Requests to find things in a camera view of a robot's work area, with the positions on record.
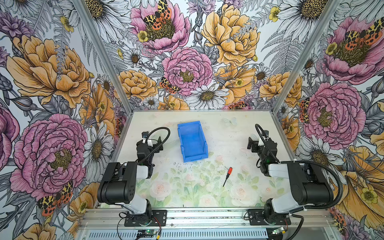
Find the aluminium front rail frame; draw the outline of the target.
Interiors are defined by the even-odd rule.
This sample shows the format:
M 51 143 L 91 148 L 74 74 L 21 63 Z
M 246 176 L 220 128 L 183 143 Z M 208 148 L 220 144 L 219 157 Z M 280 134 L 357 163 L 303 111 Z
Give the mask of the aluminium front rail frame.
M 95 209 L 85 214 L 78 240 L 134 240 L 138 230 L 157 230 L 161 240 L 285 240 L 299 226 L 251 226 L 248 208 L 168 208 L 165 227 L 125 227 L 121 209 Z

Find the green circuit board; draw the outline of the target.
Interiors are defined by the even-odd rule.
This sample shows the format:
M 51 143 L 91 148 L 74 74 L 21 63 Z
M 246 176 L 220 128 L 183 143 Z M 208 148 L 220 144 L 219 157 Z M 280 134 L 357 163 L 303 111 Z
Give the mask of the green circuit board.
M 136 238 L 153 238 L 158 234 L 157 230 L 138 230 Z

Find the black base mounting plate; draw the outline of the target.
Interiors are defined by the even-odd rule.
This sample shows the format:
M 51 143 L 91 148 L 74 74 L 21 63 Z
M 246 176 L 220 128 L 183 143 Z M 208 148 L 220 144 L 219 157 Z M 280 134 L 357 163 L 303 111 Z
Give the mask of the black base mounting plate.
M 251 226 L 289 226 L 290 217 L 286 214 L 266 214 L 262 209 L 247 210 L 245 215 Z
M 165 227 L 168 211 L 152 210 L 141 215 L 128 215 L 125 218 L 125 227 Z

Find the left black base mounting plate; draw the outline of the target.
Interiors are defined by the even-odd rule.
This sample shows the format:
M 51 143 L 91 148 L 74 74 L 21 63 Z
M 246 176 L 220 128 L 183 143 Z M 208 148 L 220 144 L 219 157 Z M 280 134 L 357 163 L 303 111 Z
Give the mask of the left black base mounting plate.
M 152 210 L 141 215 L 128 215 L 125 218 L 125 227 L 165 227 L 168 211 Z

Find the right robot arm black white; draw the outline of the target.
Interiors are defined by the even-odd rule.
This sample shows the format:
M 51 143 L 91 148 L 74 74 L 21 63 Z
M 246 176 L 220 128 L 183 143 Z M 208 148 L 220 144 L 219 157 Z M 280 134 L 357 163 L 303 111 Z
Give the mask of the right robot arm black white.
M 264 176 L 286 179 L 290 184 L 286 194 L 266 200 L 262 211 L 248 211 L 251 225 L 289 224 L 289 214 L 312 208 L 327 209 L 334 201 L 333 190 L 323 174 L 331 170 L 328 167 L 314 162 L 279 162 L 277 143 L 270 138 L 249 137 L 247 149 L 259 156 L 257 167 Z

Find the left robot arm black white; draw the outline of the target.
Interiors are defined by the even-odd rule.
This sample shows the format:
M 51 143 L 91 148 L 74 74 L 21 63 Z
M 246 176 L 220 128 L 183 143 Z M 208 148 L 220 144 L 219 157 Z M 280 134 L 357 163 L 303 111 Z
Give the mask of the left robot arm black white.
M 163 150 L 161 143 L 161 138 L 137 142 L 138 160 L 125 164 L 109 163 L 100 182 L 98 202 L 126 209 L 126 224 L 129 227 L 148 226 L 154 219 L 149 200 L 136 194 L 136 183 L 152 177 L 155 166 L 153 157 Z

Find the blue plastic storage bin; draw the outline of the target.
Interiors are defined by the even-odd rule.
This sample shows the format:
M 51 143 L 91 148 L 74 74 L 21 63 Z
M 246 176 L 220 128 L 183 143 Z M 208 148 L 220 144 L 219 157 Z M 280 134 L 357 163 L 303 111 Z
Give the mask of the blue plastic storage bin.
M 207 159 L 208 144 L 200 121 L 178 124 L 184 163 Z

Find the red handled black screwdriver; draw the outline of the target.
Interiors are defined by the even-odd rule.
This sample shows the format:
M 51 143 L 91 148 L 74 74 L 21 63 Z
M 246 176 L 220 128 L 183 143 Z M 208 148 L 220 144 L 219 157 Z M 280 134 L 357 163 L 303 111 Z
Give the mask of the red handled black screwdriver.
M 228 172 L 227 172 L 227 175 L 226 175 L 226 178 L 225 178 L 225 181 L 224 181 L 223 187 L 225 186 L 225 184 L 226 184 L 226 182 L 227 182 L 228 178 L 230 177 L 230 175 L 232 174 L 232 171 L 233 171 L 233 168 L 232 168 L 232 167 L 230 167 L 230 168 L 228 169 Z

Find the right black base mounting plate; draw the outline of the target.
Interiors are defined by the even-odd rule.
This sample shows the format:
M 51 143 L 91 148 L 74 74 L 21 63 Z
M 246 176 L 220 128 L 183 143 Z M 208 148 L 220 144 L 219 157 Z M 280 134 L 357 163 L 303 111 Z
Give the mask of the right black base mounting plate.
M 251 226 L 289 226 L 290 217 L 286 214 L 266 214 L 262 209 L 247 210 L 245 215 Z

